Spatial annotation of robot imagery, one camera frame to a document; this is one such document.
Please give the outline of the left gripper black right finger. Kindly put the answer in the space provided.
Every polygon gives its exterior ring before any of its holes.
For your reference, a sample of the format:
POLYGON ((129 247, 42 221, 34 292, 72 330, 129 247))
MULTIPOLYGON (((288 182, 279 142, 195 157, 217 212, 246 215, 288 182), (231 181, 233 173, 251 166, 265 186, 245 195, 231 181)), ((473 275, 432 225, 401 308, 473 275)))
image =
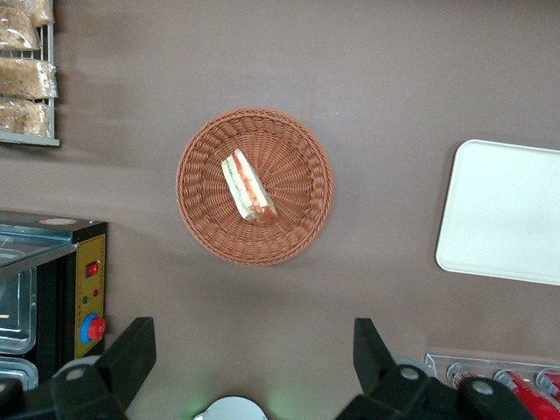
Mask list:
POLYGON ((396 363, 369 318, 354 320, 353 366, 361 393, 337 415, 339 420, 533 417, 497 381, 470 378, 455 389, 419 367, 396 363))

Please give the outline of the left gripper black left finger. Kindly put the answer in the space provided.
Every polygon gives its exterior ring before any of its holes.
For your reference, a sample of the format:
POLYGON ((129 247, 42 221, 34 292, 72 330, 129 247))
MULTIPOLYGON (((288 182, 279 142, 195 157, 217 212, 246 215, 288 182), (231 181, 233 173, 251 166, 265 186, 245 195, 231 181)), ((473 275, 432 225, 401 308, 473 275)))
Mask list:
POLYGON ((94 362, 73 360, 24 391, 1 380, 2 419, 125 419, 157 360, 154 319, 139 317, 94 362))

